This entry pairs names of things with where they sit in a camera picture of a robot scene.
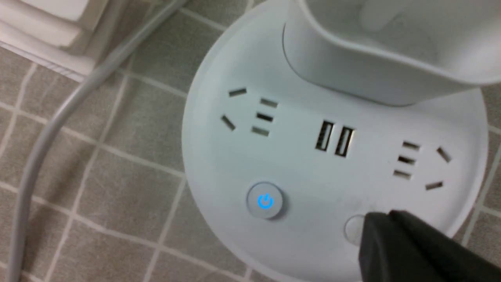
blue power indicator light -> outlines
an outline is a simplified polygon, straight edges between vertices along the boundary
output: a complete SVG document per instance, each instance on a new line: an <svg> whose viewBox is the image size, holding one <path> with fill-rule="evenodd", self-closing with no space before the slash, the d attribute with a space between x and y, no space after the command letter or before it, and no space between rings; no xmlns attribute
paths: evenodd
<svg viewBox="0 0 501 282"><path fill-rule="evenodd" d="M260 208L267 210L273 206L273 198L270 197L270 195L268 193L266 193L264 195L259 195L258 205Z"/></svg>

gray button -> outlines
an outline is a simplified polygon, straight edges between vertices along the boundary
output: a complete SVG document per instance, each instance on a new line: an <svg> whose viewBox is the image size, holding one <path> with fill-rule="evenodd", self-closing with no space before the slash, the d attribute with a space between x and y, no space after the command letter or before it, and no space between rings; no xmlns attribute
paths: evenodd
<svg viewBox="0 0 501 282"><path fill-rule="evenodd" d="M345 238L355 246L360 246L360 242L362 241L364 220L365 216L357 214L348 218L345 223Z"/></svg>
<svg viewBox="0 0 501 282"><path fill-rule="evenodd" d="M254 185L247 193L247 209L258 218L272 218L282 209L283 198L280 189L268 182Z"/></svg>

gray tile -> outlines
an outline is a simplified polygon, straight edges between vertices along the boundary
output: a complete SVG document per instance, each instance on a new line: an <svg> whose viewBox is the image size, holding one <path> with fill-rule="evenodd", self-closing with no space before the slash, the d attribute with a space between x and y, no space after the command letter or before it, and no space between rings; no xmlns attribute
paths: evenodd
<svg viewBox="0 0 501 282"><path fill-rule="evenodd" d="M454 241L456 241L459 244L461 244L461 241L463 240L464 233L466 232L466 228L469 225L472 213L473 213L473 210L470 211L470 213L466 217L466 220L463 222L463 225L459 228L459 230L456 232L456 235L454 235L454 237L452 238Z"/></svg>
<svg viewBox="0 0 501 282"><path fill-rule="evenodd" d="M16 195L0 189L0 260L7 263ZM44 278L56 253L68 217L32 203L23 269Z"/></svg>
<svg viewBox="0 0 501 282"><path fill-rule="evenodd" d="M501 267L501 218L480 213L468 241L468 249Z"/></svg>
<svg viewBox="0 0 501 282"><path fill-rule="evenodd" d="M221 32L175 13L136 51L133 71L188 91L198 66Z"/></svg>
<svg viewBox="0 0 501 282"><path fill-rule="evenodd" d="M0 158L0 180L18 187L28 155L43 125L18 116L7 149ZM35 188L49 202L70 208L94 146L59 133L49 151Z"/></svg>
<svg viewBox="0 0 501 282"><path fill-rule="evenodd" d="M106 228L157 241L180 181L100 151L78 213Z"/></svg>
<svg viewBox="0 0 501 282"><path fill-rule="evenodd" d="M108 78L70 117L66 126L98 139L121 81L120 74ZM68 77L39 66L27 85L21 109L50 119L77 86L78 83Z"/></svg>
<svg viewBox="0 0 501 282"><path fill-rule="evenodd" d="M0 142L4 138L5 130L11 122L12 113L6 109L0 108Z"/></svg>
<svg viewBox="0 0 501 282"><path fill-rule="evenodd" d="M252 271L250 279L254 282L275 282L275 280L268 278L255 270Z"/></svg>
<svg viewBox="0 0 501 282"><path fill-rule="evenodd" d="M489 139L489 158L487 161L487 169L490 170L493 156L495 155L497 148L501 142L501 136L491 133ZM489 192L485 196L484 205L496 210L501 211L501 166L498 166L492 183L489 187Z"/></svg>
<svg viewBox="0 0 501 282"><path fill-rule="evenodd" d="M482 88L489 124L501 128L501 84Z"/></svg>
<svg viewBox="0 0 501 282"><path fill-rule="evenodd" d="M153 249L74 221L51 282L141 282Z"/></svg>
<svg viewBox="0 0 501 282"><path fill-rule="evenodd" d="M31 61L0 47L0 101L11 106L16 104L21 82Z"/></svg>
<svg viewBox="0 0 501 282"><path fill-rule="evenodd" d="M150 1L130 0L117 29L111 39L109 50L113 50L125 39L136 27L141 25L144 16L150 7Z"/></svg>
<svg viewBox="0 0 501 282"><path fill-rule="evenodd" d="M130 79L106 143L182 171L184 103L182 97Z"/></svg>
<svg viewBox="0 0 501 282"><path fill-rule="evenodd" d="M224 26L245 13L247 0L191 0L185 8Z"/></svg>
<svg viewBox="0 0 501 282"><path fill-rule="evenodd" d="M214 235L206 224L189 189L179 202L165 245L238 275L246 266L236 258Z"/></svg>
<svg viewBox="0 0 501 282"><path fill-rule="evenodd" d="M6 275L7 275L7 270L0 267L0 281L4 281ZM26 276L22 275L19 282L32 282L32 281Z"/></svg>
<svg viewBox="0 0 501 282"><path fill-rule="evenodd" d="M487 164L485 166L485 173L483 174L483 181L482 181L482 187L481 190L483 190L483 186L485 184L485 180L487 176L489 175L490 169L492 167L492 163L494 161L494 157L497 153L497 149L501 145L501 135L492 133L489 131L489 147L487 151Z"/></svg>
<svg viewBox="0 0 501 282"><path fill-rule="evenodd" d="M217 271L210 271L167 253L161 253L150 282L234 282Z"/></svg>

round power strip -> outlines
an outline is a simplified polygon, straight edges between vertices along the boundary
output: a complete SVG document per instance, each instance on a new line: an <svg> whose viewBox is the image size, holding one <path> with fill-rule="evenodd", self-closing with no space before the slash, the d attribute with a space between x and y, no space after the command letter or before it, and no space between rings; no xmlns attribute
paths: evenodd
<svg viewBox="0 0 501 282"><path fill-rule="evenodd" d="M459 229L485 170L483 99L477 89L388 107L313 85L284 56L288 4L258 6L207 54L184 113L187 179L213 232L252 268L359 281L367 212Z"/></svg>

gray cable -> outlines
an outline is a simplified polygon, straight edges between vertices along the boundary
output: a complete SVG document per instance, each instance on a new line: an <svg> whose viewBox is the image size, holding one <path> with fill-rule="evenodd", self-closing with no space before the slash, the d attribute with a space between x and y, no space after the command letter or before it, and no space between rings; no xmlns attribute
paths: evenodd
<svg viewBox="0 0 501 282"><path fill-rule="evenodd" d="M186 2L187 0L174 0L166 4L157 14L118 45L101 65L92 71L73 91L40 133L28 157L18 191L6 282L18 282L20 279L31 198L35 189L35 182L37 181L38 173L45 156L61 127L89 94L99 87L162 22Z"/></svg>

